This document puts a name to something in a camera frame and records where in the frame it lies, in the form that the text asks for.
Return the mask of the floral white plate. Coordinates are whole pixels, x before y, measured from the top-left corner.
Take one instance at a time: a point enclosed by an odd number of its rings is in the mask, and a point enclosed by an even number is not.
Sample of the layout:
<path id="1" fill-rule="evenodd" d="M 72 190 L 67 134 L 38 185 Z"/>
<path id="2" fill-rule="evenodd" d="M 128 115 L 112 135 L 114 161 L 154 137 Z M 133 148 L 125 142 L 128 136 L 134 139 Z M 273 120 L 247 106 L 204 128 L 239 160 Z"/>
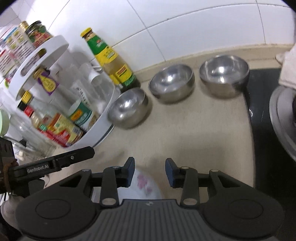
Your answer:
<path id="1" fill-rule="evenodd" d="M 146 172 L 135 169 L 131 185 L 128 188 L 117 189 L 119 203 L 124 199 L 155 200 L 164 196 L 154 179 Z"/>

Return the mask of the large steel bowl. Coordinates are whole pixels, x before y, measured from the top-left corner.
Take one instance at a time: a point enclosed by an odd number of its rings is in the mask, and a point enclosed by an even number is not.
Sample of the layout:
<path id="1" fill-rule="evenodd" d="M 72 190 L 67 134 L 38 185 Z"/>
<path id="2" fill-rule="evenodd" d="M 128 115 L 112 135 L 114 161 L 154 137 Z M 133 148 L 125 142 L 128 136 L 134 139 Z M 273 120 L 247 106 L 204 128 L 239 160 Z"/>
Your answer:
<path id="1" fill-rule="evenodd" d="M 149 98 L 141 88 L 132 88 L 122 93 L 110 106 L 108 120 L 118 128 L 137 126 L 149 112 Z"/>

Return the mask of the yellow label vinegar bottle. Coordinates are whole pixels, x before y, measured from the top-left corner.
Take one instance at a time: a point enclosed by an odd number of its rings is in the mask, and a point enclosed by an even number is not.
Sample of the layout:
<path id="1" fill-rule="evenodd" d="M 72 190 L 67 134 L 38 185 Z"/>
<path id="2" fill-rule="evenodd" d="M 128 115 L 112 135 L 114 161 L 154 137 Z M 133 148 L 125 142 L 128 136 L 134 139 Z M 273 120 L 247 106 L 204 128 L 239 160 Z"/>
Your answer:
<path id="1" fill-rule="evenodd" d="M 33 111 L 30 119 L 35 129 L 62 147 L 75 144 L 84 135 L 81 128 L 60 113 L 50 116 Z"/>

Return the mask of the white two-tier rotating rack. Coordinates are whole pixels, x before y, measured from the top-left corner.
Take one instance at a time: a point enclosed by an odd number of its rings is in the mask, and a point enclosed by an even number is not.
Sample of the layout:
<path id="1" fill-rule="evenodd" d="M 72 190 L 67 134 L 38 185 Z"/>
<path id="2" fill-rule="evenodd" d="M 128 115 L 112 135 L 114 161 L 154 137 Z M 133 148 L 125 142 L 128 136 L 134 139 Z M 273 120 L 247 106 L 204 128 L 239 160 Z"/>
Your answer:
<path id="1" fill-rule="evenodd" d="M 35 49 L 14 74 L 8 90 L 10 95 L 19 100 L 25 90 L 30 90 L 37 80 L 33 78 L 33 74 L 38 68 L 43 67 L 49 69 L 68 49 L 69 43 L 61 35 L 52 37 L 37 49 Z M 73 70 L 71 73 L 61 73 L 57 77 L 60 84 L 58 93 L 52 94 L 51 98 L 60 109 L 66 113 L 70 112 L 70 107 L 74 106 L 76 99 L 85 102 L 93 112 L 100 114 L 98 120 L 86 132 L 86 134 L 77 143 L 69 147 L 70 150 L 100 144 L 110 132 L 114 125 L 108 120 L 107 112 L 111 104 L 119 97 L 119 90 L 106 77 L 93 86 L 91 81 L 80 73 L 76 66 L 72 65 L 68 68 Z"/>

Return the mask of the red label soy sauce bottle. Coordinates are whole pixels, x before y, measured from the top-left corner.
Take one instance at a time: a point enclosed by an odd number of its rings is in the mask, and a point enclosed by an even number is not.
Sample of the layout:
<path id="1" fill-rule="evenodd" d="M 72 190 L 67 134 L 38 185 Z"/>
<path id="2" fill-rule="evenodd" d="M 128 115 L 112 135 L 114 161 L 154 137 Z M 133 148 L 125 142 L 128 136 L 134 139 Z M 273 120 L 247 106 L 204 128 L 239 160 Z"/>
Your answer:
<path id="1" fill-rule="evenodd" d="M 79 141 L 84 132 L 60 112 L 54 105 L 35 98 L 25 91 L 18 104 L 31 120 L 33 127 L 61 147 L 69 147 Z"/>

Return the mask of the purple label fish sauce bottle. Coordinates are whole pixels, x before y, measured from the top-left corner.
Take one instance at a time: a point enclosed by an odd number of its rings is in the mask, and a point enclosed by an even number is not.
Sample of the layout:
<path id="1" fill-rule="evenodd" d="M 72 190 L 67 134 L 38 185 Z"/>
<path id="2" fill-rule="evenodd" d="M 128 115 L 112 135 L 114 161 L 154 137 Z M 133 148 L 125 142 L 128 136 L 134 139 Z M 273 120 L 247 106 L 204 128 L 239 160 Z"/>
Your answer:
<path id="1" fill-rule="evenodd" d="M 56 81 L 49 70 L 39 67 L 33 78 L 54 101 L 54 105 L 85 132 L 88 132 L 99 118 L 99 114 L 85 104 L 81 97 Z"/>

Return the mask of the black induction cooktop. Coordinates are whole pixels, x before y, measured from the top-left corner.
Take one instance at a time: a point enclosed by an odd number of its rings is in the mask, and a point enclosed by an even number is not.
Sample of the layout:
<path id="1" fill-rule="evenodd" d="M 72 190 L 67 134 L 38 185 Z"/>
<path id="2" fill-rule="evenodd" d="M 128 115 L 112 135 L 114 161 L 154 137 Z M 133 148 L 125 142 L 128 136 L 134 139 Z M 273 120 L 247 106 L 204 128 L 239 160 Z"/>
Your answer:
<path id="1" fill-rule="evenodd" d="M 255 188 L 284 203 L 292 198 L 295 161 L 279 142 L 269 115 L 269 100 L 279 76 L 279 68 L 251 70 L 244 96 L 253 136 Z"/>

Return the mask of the green yellow oyster sauce bottle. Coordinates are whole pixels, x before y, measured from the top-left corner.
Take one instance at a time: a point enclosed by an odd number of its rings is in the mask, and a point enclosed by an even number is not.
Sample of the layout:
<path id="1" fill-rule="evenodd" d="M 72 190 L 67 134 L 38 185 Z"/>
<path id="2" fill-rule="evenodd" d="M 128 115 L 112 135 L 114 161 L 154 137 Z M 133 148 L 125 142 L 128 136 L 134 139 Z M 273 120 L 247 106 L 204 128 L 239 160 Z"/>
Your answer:
<path id="1" fill-rule="evenodd" d="M 140 87 L 139 80 L 128 64 L 91 28 L 86 28 L 80 35 L 86 41 L 99 65 L 121 92 Z"/>

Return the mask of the steel pot lid black knob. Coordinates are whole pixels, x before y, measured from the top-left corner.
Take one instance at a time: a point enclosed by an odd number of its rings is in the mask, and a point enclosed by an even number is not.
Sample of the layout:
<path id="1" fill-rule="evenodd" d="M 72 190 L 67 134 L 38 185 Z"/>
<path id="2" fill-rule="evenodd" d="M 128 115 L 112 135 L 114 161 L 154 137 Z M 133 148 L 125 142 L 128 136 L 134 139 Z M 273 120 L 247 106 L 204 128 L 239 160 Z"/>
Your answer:
<path id="1" fill-rule="evenodd" d="M 269 115 L 279 142 L 295 160 L 295 90 L 278 86 L 270 97 Z"/>

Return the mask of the seasoning packets on top tier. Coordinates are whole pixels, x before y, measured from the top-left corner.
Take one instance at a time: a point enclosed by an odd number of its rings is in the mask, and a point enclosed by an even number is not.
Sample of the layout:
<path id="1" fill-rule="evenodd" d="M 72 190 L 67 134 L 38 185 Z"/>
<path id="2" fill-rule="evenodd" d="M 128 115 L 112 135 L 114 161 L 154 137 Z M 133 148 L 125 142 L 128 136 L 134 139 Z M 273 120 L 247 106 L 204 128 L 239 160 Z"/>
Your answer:
<path id="1" fill-rule="evenodd" d="M 18 65 L 51 38 L 53 35 L 47 31 L 41 21 L 35 21 L 31 25 L 22 21 L 19 25 L 9 25 L 1 30 L 1 40 L 12 51 Z"/>

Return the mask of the white towel on stove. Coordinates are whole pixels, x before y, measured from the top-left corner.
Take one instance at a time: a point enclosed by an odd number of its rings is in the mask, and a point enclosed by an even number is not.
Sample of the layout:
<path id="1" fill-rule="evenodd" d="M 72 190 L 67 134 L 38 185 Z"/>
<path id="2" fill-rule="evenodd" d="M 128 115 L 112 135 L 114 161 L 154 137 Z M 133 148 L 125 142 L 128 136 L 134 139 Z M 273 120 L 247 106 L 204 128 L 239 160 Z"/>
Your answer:
<path id="1" fill-rule="evenodd" d="M 296 46 L 275 56 L 281 64 L 279 85 L 296 90 Z"/>

